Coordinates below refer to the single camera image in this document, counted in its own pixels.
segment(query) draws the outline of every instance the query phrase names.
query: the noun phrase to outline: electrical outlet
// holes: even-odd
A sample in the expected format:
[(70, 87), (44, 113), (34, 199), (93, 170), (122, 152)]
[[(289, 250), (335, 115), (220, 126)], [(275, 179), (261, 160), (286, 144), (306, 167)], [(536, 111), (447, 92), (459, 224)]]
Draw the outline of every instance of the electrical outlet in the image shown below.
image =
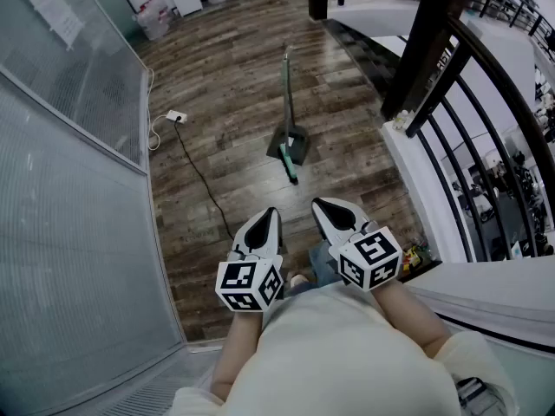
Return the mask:
[(171, 121), (176, 121), (178, 123), (185, 123), (187, 121), (187, 114), (180, 113), (179, 111), (173, 111), (170, 109), (166, 114), (166, 118)]

